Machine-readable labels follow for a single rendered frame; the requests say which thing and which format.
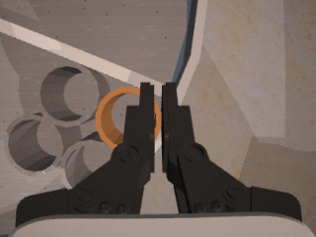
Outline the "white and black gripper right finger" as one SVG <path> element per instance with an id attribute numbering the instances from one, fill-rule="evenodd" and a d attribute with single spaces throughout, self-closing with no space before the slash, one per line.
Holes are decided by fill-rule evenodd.
<path id="1" fill-rule="evenodd" d="M 248 188 L 209 160 L 205 148 L 195 142 L 190 106 L 178 105 L 176 82 L 162 85 L 161 140 L 162 172 L 174 185 L 179 213 L 262 211 L 302 222 L 295 196 Z"/>

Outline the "grey metal bushing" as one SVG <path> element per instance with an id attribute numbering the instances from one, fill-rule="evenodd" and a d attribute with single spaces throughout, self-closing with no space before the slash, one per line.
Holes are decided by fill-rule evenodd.
<path id="1" fill-rule="evenodd" d="M 49 155 L 40 147 L 37 131 L 40 122 L 46 124 L 57 140 L 57 155 Z M 22 174 L 45 176 L 60 166 L 61 158 L 68 147 L 82 139 L 79 125 L 64 127 L 53 124 L 42 113 L 19 116 L 5 131 L 4 150 L 11 165 Z"/>
<path id="2" fill-rule="evenodd" d="M 59 168 L 62 183 L 67 189 L 73 189 L 93 173 L 87 168 L 83 159 L 84 146 L 87 145 L 102 147 L 112 155 L 113 149 L 101 139 L 98 131 L 70 146 L 62 156 Z"/>
<path id="3" fill-rule="evenodd" d="M 82 71 L 82 72 L 81 72 Z M 89 111 L 79 116 L 69 110 L 64 101 L 64 88 L 68 80 L 84 73 L 93 86 L 94 98 Z M 36 101 L 42 115 L 56 125 L 69 127 L 95 119 L 100 102 L 110 93 L 110 85 L 98 71 L 72 61 L 56 62 L 47 67 L 37 82 Z"/>

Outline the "bronze bushing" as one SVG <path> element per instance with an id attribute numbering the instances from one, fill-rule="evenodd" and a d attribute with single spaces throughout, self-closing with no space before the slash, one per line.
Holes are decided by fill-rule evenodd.
<path id="1" fill-rule="evenodd" d="M 101 139 L 112 149 L 122 143 L 123 133 L 121 133 L 114 125 L 112 120 L 112 109 L 117 99 L 125 93 L 135 93 L 140 95 L 140 89 L 135 87 L 120 87 L 111 91 L 99 104 L 96 111 L 96 129 Z M 161 129 L 161 111 L 157 102 L 154 100 L 155 112 L 155 139 Z"/>

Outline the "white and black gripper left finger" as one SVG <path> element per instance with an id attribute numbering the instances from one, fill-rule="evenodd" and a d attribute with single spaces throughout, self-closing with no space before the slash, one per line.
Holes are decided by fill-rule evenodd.
<path id="1" fill-rule="evenodd" d="M 140 82 L 139 106 L 126 107 L 123 142 L 111 159 L 73 189 L 24 197 L 17 206 L 15 228 L 53 214 L 140 214 L 151 173 L 155 173 L 154 85 Z"/>

